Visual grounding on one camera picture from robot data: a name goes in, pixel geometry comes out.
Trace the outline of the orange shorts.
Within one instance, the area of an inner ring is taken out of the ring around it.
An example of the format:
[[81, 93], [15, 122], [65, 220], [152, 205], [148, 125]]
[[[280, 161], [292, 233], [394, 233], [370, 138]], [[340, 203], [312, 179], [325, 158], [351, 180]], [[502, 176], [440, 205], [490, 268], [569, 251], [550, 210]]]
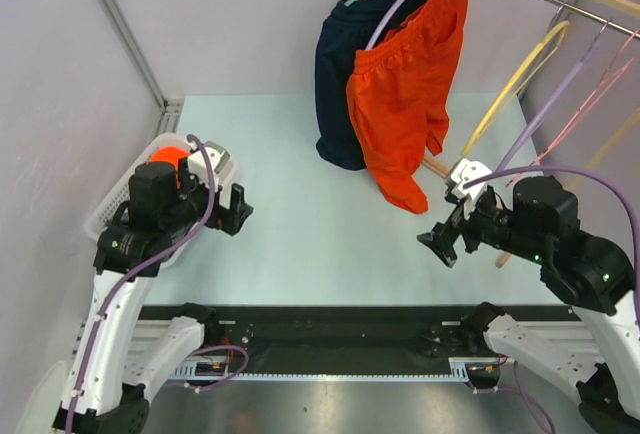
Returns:
[[413, 178], [449, 130], [446, 102], [458, 67], [468, 0], [426, 0], [359, 50], [346, 86], [366, 167], [384, 198], [413, 214], [428, 199]]

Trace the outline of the purple notched hanger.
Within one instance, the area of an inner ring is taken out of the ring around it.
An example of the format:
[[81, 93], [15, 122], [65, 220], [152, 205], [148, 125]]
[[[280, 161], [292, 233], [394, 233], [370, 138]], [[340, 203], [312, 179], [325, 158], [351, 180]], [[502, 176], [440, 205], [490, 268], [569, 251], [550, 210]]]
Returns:
[[383, 33], [384, 29], [385, 29], [385, 27], [388, 25], [388, 23], [393, 18], [395, 13], [402, 7], [402, 5], [406, 1], [407, 0], [395, 0], [395, 2], [391, 5], [391, 7], [384, 14], [382, 19], [380, 20], [380, 22], [376, 26], [375, 30], [373, 31], [371, 37], [369, 38], [369, 41], [368, 41], [368, 43], [366, 44], [366, 47], [365, 47], [366, 51], [370, 51], [375, 47], [377, 41], [379, 40], [380, 36], [382, 35], [382, 33]]

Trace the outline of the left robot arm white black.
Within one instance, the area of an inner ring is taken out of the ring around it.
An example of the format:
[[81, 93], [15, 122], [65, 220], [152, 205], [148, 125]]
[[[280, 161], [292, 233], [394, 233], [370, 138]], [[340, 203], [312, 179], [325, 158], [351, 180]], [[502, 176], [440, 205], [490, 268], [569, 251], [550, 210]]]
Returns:
[[97, 241], [93, 295], [53, 427], [64, 433], [139, 433], [158, 391], [193, 355], [219, 353], [226, 378], [237, 355], [217, 312], [186, 303], [135, 362], [129, 349], [161, 265], [203, 228], [237, 234], [253, 212], [242, 185], [224, 187], [197, 153], [138, 165], [129, 197]]

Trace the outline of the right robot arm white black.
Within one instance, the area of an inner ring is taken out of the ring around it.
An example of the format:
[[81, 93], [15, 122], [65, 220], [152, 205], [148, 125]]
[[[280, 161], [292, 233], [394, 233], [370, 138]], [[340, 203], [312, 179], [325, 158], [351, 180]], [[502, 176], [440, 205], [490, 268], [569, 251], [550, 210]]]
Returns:
[[634, 267], [613, 241], [581, 229], [573, 193], [552, 176], [522, 178], [511, 208], [500, 209], [487, 188], [471, 213], [457, 201], [445, 222], [417, 239], [447, 266], [457, 260], [457, 240], [468, 253], [486, 244], [537, 265], [545, 287], [584, 323], [598, 355], [574, 354], [488, 302], [463, 318], [463, 347], [473, 355], [491, 350], [524, 365], [571, 398], [597, 433], [638, 432]]

